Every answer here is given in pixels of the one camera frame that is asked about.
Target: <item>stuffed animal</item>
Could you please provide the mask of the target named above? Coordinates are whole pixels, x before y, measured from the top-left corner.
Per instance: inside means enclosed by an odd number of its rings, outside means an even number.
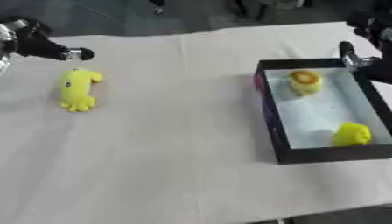
[[[61,78],[61,107],[69,112],[89,111],[95,98],[88,95],[91,82],[102,81],[102,75],[85,69],[66,72]]]
[[[368,126],[344,122],[339,130],[332,136],[332,146],[366,145],[371,140]]]

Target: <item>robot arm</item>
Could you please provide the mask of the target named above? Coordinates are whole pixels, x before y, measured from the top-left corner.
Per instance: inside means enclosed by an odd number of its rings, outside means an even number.
[[[392,16],[389,11],[355,13],[347,21],[354,33],[380,50],[382,59],[360,59],[348,42],[340,43],[340,57],[353,72],[360,71],[370,80],[392,84]]]
[[[10,55],[35,56],[52,60],[91,60],[94,53],[86,48],[68,48],[52,42],[52,30],[27,17],[0,18],[0,74],[10,65]]]

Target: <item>gray floor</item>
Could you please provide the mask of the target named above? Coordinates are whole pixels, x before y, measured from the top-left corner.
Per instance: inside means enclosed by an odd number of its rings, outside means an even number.
[[[153,14],[147,0],[0,0],[0,14],[37,18],[55,36],[151,36],[257,25],[342,21],[372,0],[314,0],[314,7],[290,11],[269,8],[262,21],[233,16],[233,0],[167,0],[164,15]],[[244,0],[253,11],[255,0]],[[295,224],[392,223],[392,208],[366,208],[294,219]]]

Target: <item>white table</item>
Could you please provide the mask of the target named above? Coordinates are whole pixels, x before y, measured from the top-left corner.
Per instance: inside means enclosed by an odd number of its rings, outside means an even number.
[[[276,164],[251,85],[258,60],[337,56],[341,40],[377,54],[342,23],[56,40],[97,58],[16,57],[1,78],[1,223],[243,223],[392,201],[388,160]],[[56,99],[74,67],[105,75],[89,113]]]

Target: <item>toy food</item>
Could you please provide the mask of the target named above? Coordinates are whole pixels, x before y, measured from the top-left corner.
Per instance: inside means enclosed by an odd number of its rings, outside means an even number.
[[[368,126],[354,122],[344,122],[332,136],[332,146],[365,145],[370,142]]]
[[[61,107],[69,112],[89,111],[95,105],[95,98],[88,95],[91,82],[101,80],[100,73],[85,69],[66,72],[61,78]]]
[[[289,74],[290,86],[299,95],[310,95],[321,90],[321,78],[307,70],[297,70]]]

